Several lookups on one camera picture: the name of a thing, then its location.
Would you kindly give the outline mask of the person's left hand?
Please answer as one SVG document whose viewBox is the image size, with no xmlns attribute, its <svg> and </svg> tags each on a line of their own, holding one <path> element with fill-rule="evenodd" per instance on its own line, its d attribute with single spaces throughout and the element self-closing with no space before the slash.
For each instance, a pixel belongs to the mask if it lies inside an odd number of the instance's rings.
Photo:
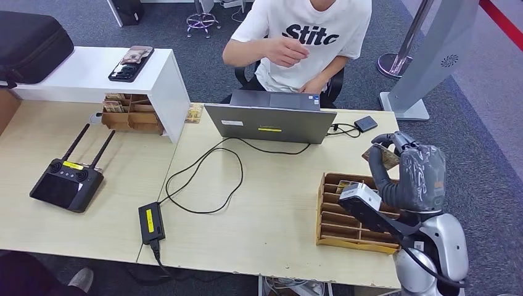
<svg viewBox="0 0 523 296">
<path fill-rule="evenodd" d="M 323 89 L 326 87 L 326 85 L 329 82 L 329 78 L 326 78 L 324 76 L 318 75 L 314 77 L 313 79 L 306 82 L 299 90 L 299 93 L 307 93 L 307 94 L 321 94 Z"/>
</svg>

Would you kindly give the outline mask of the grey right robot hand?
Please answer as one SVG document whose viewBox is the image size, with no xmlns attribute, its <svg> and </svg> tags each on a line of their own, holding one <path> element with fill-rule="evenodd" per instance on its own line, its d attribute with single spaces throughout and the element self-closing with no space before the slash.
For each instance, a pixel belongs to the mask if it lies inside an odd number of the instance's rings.
<svg viewBox="0 0 523 296">
<path fill-rule="evenodd" d="M 383 203 L 415 213 L 442 211 L 445 198 L 445 154 L 433 145 L 420 144 L 402 131 L 380 134 L 369 148 L 368 163 Z M 382 160 L 384 148 L 395 146 L 399 181 L 393 183 Z"/>
</svg>

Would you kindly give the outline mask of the person's right hand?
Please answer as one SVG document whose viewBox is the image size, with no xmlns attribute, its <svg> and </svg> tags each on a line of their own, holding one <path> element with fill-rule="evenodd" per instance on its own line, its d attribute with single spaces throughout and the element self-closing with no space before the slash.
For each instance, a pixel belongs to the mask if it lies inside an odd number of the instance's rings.
<svg viewBox="0 0 523 296">
<path fill-rule="evenodd" d="M 290 68 L 309 55 L 299 40 L 281 37 L 263 39 L 263 55 L 278 66 Z"/>
</svg>

